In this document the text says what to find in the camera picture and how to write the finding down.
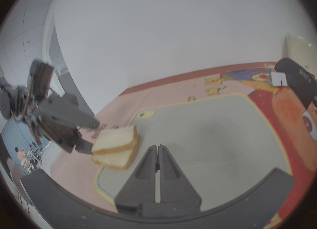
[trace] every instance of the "white bread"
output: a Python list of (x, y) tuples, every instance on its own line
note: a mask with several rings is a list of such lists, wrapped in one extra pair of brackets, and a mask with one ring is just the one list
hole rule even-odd
[(107, 168), (126, 170), (137, 153), (140, 135), (137, 135), (136, 139), (137, 144), (132, 149), (106, 155), (94, 155), (92, 161)]
[(93, 155), (105, 155), (132, 149), (137, 144), (136, 136), (135, 125), (116, 130), (104, 130), (100, 132), (91, 152)]

